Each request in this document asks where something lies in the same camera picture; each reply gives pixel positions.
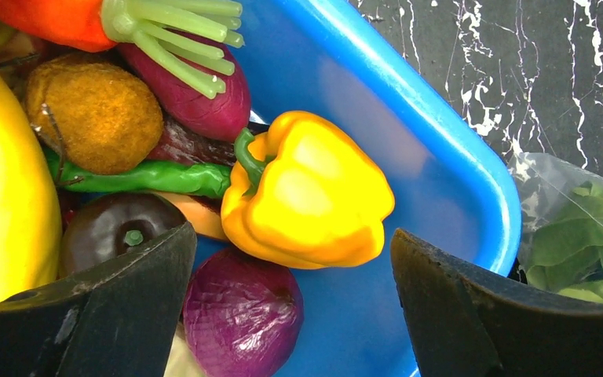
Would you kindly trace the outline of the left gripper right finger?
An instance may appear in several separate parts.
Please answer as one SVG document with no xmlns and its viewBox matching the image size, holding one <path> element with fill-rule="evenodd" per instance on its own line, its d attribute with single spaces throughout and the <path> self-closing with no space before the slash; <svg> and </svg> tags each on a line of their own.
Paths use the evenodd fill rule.
<svg viewBox="0 0 603 377">
<path fill-rule="evenodd" d="M 390 257 L 423 376 L 603 376 L 603 304 L 529 287 L 398 229 Z"/>
</svg>

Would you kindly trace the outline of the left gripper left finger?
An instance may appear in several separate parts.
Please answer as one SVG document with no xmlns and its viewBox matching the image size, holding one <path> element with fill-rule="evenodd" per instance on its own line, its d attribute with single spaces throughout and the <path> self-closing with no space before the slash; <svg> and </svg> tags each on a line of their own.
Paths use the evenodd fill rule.
<svg viewBox="0 0 603 377">
<path fill-rule="evenodd" d="M 161 376 L 196 254 L 190 224 L 0 302 L 0 376 Z"/>
</svg>

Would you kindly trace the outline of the green leaf vegetable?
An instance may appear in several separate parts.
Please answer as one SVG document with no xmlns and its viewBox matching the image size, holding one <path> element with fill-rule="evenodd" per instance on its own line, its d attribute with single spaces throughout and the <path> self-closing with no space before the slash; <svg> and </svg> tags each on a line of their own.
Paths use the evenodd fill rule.
<svg viewBox="0 0 603 377">
<path fill-rule="evenodd" d="M 533 287 L 603 303 L 603 183 L 585 181 L 563 198 L 532 234 L 521 267 Z"/>
</svg>

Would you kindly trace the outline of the clear zip top bag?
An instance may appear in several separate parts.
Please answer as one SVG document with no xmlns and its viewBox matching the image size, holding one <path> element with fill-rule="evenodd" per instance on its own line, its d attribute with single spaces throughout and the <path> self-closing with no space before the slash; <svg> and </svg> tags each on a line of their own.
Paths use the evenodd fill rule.
<svg viewBox="0 0 603 377">
<path fill-rule="evenodd" d="M 603 178 L 545 153 L 508 163 L 522 209 L 517 256 L 529 285 L 603 303 Z"/>
</svg>

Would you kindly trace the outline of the yellow bell pepper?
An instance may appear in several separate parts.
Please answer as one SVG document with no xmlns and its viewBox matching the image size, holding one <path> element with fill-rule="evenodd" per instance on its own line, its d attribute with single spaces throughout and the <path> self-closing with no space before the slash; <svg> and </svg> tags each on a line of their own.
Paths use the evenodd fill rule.
<svg viewBox="0 0 603 377">
<path fill-rule="evenodd" d="M 340 128 L 309 112 L 242 130 L 221 206 L 242 251 L 296 269 L 354 267 L 377 258 L 395 196 L 378 165 Z"/>
</svg>

